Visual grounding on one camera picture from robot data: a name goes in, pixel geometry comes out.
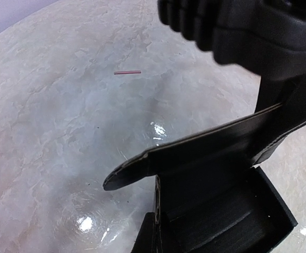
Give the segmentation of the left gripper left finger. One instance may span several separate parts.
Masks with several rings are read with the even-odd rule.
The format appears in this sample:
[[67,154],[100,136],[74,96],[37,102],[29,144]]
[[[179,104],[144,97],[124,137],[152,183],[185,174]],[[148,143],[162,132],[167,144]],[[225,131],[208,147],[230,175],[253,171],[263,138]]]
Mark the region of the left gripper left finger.
[[145,214],[139,233],[133,246],[133,253],[155,252],[155,214]]

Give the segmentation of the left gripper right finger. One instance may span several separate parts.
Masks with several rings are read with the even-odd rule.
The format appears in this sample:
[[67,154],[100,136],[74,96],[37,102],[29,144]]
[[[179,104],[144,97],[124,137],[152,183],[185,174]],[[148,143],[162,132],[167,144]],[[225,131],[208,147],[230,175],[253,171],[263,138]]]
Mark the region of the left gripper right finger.
[[166,213],[162,213],[159,224],[159,252],[174,252],[172,242],[168,217]]

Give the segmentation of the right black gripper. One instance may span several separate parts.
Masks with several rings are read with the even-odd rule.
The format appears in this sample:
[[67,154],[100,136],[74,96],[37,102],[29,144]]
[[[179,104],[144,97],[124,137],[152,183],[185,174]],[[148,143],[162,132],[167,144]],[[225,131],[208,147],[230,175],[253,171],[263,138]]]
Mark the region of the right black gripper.
[[160,21],[221,65],[237,64],[259,75],[262,110],[287,99],[306,104],[306,1],[158,1]]

